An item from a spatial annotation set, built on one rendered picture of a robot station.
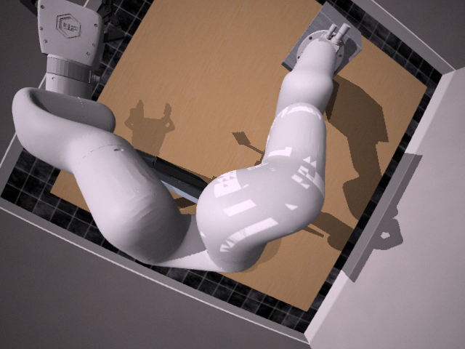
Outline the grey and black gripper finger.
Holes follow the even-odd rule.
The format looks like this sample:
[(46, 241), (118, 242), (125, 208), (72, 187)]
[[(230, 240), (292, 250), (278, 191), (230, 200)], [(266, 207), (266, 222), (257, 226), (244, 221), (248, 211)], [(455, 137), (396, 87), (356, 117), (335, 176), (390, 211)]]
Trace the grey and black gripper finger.
[(113, 1), (114, 0), (102, 0), (103, 8), (97, 12), (104, 20), (105, 25), (111, 21), (115, 27), (114, 32), (104, 33), (103, 43), (118, 41), (125, 38), (121, 25), (113, 13)]
[(36, 8), (35, 3), (37, 0), (20, 0), (20, 2), (27, 7), (35, 16), (38, 17), (38, 8)]

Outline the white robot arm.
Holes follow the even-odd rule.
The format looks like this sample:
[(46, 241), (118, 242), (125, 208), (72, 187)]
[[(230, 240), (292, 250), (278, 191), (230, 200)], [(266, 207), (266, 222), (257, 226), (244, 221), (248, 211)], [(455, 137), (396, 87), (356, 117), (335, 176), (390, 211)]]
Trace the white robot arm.
[(17, 137), (33, 156), (75, 176), (101, 234), (122, 252), (148, 265), (245, 271), (267, 243), (306, 228), (323, 208), (323, 114), (350, 26), (337, 34), (336, 28), (301, 43), (280, 88), (262, 163), (210, 182), (196, 214), (181, 214), (134, 147), (113, 134), (112, 110), (92, 100), (92, 85), (102, 79), (88, 68), (48, 57), (46, 90), (26, 87), (14, 96)]

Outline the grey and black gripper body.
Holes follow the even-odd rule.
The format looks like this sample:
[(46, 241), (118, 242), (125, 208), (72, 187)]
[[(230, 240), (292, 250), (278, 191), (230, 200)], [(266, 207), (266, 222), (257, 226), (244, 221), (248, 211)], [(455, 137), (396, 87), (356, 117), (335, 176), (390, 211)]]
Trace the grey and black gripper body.
[(98, 71), (108, 29), (97, 12), (66, 0), (38, 0), (38, 27), (42, 54)]

